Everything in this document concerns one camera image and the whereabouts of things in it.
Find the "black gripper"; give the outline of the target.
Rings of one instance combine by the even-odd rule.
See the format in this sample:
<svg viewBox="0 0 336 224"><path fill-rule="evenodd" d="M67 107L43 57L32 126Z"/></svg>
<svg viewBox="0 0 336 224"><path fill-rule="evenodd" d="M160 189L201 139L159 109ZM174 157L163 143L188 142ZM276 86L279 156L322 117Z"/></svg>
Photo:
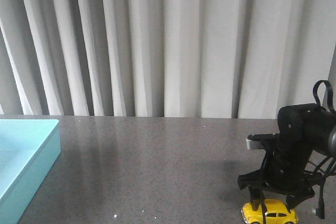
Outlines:
<svg viewBox="0 0 336 224"><path fill-rule="evenodd" d="M253 211L259 206L267 211L263 190L287 195L286 204L294 209L313 197L312 186L303 181L303 174L312 153L311 144L303 134L304 125L316 111L316 104L285 106L279 110L277 123L279 139L265 153L259 170L238 176L238 187L248 187Z"/></svg>

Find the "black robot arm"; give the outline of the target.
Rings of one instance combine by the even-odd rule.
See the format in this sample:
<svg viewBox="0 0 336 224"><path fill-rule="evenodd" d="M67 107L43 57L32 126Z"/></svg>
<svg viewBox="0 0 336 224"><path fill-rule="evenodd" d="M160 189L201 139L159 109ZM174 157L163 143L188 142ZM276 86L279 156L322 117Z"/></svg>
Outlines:
<svg viewBox="0 0 336 224"><path fill-rule="evenodd" d="M264 201L263 191L286 196L289 208L315 196L313 187L323 187L335 169L322 173L307 171L313 151L335 157L335 113L308 103L281 108L277 117L279 133L254 134L246 139L249 150L265 150L260 169L238 176L240 189L248 188L252 209Z"/></svg>

